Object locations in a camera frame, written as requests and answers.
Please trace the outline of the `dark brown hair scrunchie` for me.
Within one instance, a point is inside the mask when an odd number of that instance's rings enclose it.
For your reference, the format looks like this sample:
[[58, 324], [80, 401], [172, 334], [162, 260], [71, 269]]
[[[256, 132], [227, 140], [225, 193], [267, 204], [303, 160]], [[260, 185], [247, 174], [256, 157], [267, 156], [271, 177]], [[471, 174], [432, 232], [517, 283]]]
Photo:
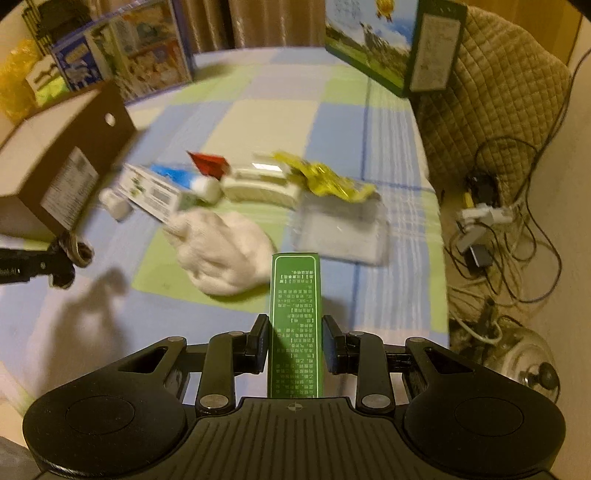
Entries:
[[73, 233], [65, 232], [58, 238], [58, 244], [75, 266], [86, 268], [92, 263], [94, 249]]

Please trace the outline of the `green slim carton box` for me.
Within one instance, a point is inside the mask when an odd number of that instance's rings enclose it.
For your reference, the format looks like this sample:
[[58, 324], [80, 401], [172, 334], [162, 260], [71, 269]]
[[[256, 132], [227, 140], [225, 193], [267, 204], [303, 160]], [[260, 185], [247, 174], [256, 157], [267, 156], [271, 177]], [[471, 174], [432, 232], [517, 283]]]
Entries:
[[271, 263], [269, 368], [270, 398], [318, 398], [322, 372], [320, 257], [277, 253]]

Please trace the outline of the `white cloth sock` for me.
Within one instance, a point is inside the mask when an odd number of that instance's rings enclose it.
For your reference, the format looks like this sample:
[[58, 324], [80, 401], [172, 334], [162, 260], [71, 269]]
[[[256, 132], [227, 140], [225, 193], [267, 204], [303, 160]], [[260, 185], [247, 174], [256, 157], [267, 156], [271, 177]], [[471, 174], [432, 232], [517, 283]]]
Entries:
[[206, 295], [229, 297], [270, 282], [276, 249], [245, 215], [193, 208], [171, 216], [163, 233], [179, 266]]

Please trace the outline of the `brown white storage box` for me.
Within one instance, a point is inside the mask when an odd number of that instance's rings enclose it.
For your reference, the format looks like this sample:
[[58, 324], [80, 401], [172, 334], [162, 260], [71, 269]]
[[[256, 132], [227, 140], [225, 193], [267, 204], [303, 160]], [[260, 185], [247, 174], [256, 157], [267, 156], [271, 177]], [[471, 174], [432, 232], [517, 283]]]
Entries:
[[23, 120], [1, 145], [1, 233], [50, 241], [72, 231], [135, 132], [112, 81]]

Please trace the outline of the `small white pill bottle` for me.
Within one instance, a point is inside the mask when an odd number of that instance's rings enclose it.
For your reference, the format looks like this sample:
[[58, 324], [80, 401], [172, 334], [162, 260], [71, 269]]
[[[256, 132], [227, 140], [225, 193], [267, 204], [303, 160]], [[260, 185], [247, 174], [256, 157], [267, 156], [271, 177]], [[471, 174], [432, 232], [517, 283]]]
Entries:
[[119, 191], [105, 188], [98, 195], [99, 202], [117, 222], [125, 220], [132, 211], [132, 206]]

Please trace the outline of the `blue white cream tube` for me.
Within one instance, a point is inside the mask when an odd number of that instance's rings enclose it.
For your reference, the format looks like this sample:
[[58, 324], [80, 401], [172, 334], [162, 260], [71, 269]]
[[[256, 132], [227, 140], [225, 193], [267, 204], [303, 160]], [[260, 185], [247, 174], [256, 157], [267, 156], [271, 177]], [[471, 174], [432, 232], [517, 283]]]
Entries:
[[190, 190], [204, 203], [215, 204], [221, 199], [222, 190], [219, 181], [212, 176], [201, 174], [198, 170], [159, 164], [150, 165], [149, 170], [161, 177], [169, 179], [176, 186]]

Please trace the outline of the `yellow snack packet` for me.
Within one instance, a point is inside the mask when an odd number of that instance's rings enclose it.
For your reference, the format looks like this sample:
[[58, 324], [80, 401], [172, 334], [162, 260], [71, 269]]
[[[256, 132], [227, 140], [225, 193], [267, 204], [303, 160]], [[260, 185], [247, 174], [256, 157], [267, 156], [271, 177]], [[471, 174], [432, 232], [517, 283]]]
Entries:
[[273, 152], [273, 160], [290, 169], [290, 176], [300, 181], [311, 194], [318, 197], [335, 197], [346, 203], [366, 202], [377, 194], [377, 186], [341, 176], [320, 162], [310, 162], [304, 158], [284, 152]]

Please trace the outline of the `red small packet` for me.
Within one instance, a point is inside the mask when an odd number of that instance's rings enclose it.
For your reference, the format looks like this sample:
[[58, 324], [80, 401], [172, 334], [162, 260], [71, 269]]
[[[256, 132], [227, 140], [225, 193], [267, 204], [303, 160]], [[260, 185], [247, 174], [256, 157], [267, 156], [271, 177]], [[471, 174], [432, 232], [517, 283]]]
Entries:
[[201, 175], [220, 180], [230, 170], [228, 161], [222, 156], [189, 151], [187, 154]]

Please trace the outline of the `clear plastic tray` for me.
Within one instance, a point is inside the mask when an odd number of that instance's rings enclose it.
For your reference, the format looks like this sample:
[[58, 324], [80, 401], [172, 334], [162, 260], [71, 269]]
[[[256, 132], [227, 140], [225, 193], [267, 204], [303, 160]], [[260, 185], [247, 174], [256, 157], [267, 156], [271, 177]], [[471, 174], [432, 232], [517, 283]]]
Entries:
[[389, 222], [378, 194], [362, 203], [307, 193], [295, 209], [291, 241], [297, 252], [379, 266], [387, 257]]

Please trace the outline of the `glass pot lid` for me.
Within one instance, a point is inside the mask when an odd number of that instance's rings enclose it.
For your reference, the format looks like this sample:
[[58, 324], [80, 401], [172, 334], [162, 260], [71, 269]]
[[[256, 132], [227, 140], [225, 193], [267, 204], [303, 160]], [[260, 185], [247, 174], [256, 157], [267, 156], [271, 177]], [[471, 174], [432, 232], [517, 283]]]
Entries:
[[558, 402], [561, 383], [548, 343], [535, 331], [503, 316], [501, 340], [487, 348], [483, 365]]

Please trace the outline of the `yellow plastic bag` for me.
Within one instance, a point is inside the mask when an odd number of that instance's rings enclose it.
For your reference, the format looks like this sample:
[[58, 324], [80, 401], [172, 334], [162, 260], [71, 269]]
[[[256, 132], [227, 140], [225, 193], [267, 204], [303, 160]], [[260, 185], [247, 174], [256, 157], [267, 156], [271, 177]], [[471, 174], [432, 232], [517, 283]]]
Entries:
[[35, 41], [24, 39], [1, 63], [1, 110], [13, 125], [36, 108], [36, 97], [26, 77], [40, 59]]

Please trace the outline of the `white power strip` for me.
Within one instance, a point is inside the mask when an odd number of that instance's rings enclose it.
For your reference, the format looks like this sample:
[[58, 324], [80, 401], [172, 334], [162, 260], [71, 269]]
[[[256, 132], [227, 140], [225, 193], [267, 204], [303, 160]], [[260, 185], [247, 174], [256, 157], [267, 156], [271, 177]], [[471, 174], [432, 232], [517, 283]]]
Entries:
[[458, 214], [458, 221], [463, 225], [476, 222], [487, 223], [488, 225], [505, 225], [514, 221], [514, 213], [508, 207], [494, 208], [486, 204], [479, 204], [476, 207], [462, 209]]

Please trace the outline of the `checkered bed sheet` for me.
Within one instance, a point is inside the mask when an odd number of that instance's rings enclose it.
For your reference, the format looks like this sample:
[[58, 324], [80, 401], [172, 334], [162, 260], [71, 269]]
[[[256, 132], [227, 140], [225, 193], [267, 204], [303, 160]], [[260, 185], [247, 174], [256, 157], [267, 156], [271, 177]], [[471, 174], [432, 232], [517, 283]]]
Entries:
[[[346, 330], [398, 344], [448, 341], [439, 208], [408, 101], [322, 49], [232, 50], [197, 57], [197, 80], [136, 104], [147, 130], [131, 164], [188, 162], [190, 152], [231, 164], [286, 151], [374, 183], [387, 207], [389, 253], [379, 267], [322, 261], [322, 299]], [[266, 293], [202, 295], [180, 269], [152, 216], [114, 220], [92, 203], [80, 227], [95, 258], [66, 290], [45, 278], [1, 290], [1, 360], [32, 395], [164, 337], [204, 343], [247, 330]]]

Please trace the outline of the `blue milk carton box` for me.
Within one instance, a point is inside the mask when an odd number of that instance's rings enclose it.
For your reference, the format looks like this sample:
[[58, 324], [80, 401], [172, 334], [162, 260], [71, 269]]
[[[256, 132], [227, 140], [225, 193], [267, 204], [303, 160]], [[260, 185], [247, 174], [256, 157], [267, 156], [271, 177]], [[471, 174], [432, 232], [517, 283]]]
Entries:
[[192, 80], [180, 19], [177, 1], [133, 1], [59, 40], [52, 56], [70, 90], [112, 81], [134, 103]]

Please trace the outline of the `quilted beige chair cushion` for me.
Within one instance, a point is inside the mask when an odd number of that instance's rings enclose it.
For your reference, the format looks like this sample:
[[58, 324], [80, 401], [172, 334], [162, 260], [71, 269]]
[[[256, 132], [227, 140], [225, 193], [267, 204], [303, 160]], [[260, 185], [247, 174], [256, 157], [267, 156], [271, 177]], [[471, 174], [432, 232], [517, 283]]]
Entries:
[[522, 27], [469, 7], [446, 90], [414, 103], [432, 184], [488, 173], [518, 197], [571, 85], [568, 67]]

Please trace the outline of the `light blue milk gift box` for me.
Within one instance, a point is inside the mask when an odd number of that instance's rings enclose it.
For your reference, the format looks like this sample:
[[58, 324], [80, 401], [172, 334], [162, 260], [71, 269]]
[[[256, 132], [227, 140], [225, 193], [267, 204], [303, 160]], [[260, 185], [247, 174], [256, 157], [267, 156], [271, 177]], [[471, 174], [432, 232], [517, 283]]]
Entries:
[[329, 0], [325, 49], [400, 97], [447, 88], [468, 7], [456, 1]]

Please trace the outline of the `brown curtain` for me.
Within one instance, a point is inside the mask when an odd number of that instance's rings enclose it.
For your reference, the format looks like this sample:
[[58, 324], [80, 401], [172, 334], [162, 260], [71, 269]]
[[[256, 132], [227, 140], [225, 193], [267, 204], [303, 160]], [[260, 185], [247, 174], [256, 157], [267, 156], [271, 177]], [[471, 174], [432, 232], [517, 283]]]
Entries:
[[259, 47], [322, 46], [322, 0], [182, 1], [193, 52]]

